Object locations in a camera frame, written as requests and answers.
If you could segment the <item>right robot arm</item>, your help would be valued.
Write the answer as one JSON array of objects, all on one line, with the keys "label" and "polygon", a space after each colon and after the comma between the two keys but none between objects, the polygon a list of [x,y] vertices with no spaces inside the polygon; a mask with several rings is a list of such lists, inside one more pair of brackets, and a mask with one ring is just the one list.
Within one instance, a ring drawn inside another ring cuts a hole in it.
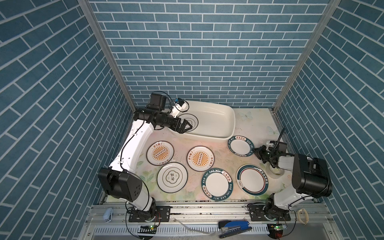
[{"label": "right robot arm", "polygon": [[276,146],[265,145],[253,149],[253,153],[264,164],[274,169],[292,172],[291,183],[279,193],[271,194],[263,209],[265,217],[271,220],[285,218],[291,207],[307,199],[329,197],[333,185],[326,160],[303,154],[279,151]]}]

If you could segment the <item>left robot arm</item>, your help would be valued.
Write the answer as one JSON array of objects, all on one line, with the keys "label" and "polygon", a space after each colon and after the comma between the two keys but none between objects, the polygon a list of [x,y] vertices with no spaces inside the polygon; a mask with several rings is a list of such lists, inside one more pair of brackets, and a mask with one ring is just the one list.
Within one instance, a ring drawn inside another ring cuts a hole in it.
[{"label": "left robot arm", "polygon": [[132,128],[121,151],[107,168],[101,168],[98,178],[106,195],[126,200],[136,210],[151,212],[153,198],[143,180],[135,174],[140,154],[155,127],[165,127],[183,134],[193,128],[177,113],[137,109]]}]

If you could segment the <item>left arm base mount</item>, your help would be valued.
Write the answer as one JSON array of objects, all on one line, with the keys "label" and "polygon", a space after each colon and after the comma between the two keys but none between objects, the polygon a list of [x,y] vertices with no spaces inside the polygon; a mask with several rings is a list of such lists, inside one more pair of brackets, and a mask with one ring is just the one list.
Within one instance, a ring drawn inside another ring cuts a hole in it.
[{"label": "left arm base mount", "polygon": [[170,206],[156,206],[150,207],[148,212],[139,211],[135,208],[129,208],[129,222],[130,223],[144,223],[144,222],[169,222],[171,207]]}]

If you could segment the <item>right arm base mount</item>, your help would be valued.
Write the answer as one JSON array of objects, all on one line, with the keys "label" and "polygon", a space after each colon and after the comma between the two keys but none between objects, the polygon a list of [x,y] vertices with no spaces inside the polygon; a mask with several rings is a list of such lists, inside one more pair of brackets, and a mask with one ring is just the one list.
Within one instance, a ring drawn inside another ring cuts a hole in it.
[{"label": "right arm base mount", "polygon": [[260,203],[248,204],[246,209],[249,211],[249,215],[252,222],[276,222],[283,221],[288,222],[291,220],[291,216],[288,210],[282,210],[275,206],[267,208]]}]

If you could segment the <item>white plate thin dark rim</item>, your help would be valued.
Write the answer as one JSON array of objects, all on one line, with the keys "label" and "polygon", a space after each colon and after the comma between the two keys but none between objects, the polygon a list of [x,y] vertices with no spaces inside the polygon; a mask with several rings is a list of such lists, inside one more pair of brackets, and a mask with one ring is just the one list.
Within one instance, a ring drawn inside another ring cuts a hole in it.
[{"label": "white plate thin dark rim", "polygon": [[187,128],[186,132],[187,133],[194,131],[199,125],[198,118],[193,114],[184,113],[184,114],[179,115],[179,118],[182,120],[182,122],[184,120],[186,120],[188,122],[188,124],[186,124],[186,128]]}]

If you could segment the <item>small plate green lettered rim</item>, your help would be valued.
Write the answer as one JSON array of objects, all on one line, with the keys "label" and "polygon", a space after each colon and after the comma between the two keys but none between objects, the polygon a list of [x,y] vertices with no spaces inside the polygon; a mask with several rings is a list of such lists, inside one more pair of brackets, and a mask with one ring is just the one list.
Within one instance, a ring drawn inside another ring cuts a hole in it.
[{"label": "small plate green lettered rim", "polygon": [[244,136],[233,136],[228,140],[228,148],[238,157],[250,157],[255,146],[250,139]]}]

